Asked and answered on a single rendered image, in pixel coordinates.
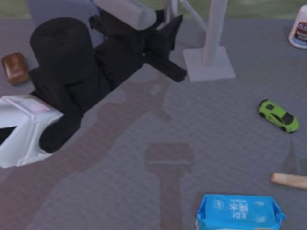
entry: table surface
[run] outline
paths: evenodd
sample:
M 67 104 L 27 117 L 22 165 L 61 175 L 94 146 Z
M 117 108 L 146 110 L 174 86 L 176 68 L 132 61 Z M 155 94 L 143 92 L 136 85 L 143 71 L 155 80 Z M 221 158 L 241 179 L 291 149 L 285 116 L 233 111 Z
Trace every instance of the table surface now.
M 174 83 L 144 66 L 86 114 L 81 130 L 46 161 L 0 170 L 1 230 L 190 230 L 205 193 L 273 196 L 282 230 L 307 225 L 307 192 L 270 183 L 307 175 L 307 52 L 287 41 L 292 21 L 226 20 L 221 44 L 234 80 Z M 0 20 L 0 56 L 29 47 L 31 21 Z M 172 60 L 203 45 L 184 21 Z M 26 94 L 0 69 L 0 95 Z M 286 134 L 259 118 L 269 98 L 301 128 Z

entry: green background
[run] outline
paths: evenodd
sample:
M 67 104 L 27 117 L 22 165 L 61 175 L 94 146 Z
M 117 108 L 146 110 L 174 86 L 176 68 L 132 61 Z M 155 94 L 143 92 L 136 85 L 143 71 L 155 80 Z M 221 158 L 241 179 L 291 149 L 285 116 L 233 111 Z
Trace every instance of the green background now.
M 163 0 L 141 0 L 153 8 L 161 8 Z M 210 0 L 189 0 L 202 17 L 208 16 Z M 307 0 L 228 0 L 227 17 L 231 18 L 295 18 Z M 186 11 L 180 11 L 187 17 Z M 29 18 L 26 0 L 0 0 L 1 18 Z

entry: blue package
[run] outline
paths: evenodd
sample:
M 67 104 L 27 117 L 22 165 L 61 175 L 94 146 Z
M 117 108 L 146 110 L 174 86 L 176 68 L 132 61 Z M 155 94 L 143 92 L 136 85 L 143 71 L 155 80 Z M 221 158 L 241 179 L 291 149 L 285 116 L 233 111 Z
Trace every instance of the blue package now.
M 198 230 L 278 230 L 286 215 L 270 196 L 204 196 L 197 212 Z

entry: green toy car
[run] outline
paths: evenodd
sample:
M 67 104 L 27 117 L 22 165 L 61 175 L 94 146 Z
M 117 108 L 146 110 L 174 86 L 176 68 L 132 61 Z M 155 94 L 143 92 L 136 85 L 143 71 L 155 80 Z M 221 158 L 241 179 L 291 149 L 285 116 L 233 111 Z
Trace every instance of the green toy car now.
M 282 109 L 274 102 L 265 99 L 258 108 L 258 114 L 277 125 L 282 131 L 287 133 L 293 133 L 298 130 L 299 123 L 296 117 Z

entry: brown object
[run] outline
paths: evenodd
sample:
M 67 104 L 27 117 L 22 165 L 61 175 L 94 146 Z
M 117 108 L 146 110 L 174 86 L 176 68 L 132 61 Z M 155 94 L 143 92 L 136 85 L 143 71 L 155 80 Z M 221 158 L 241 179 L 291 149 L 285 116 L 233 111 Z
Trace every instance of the brown object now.
M 11 85 L 19 85 L 29 80 L 28 68 L 21 53 L 8 54 L 1 61 Z
M 293 188 L 307 189 L 307 177 L 283 173 L 272 173 L 271 182 L 286 185 Z

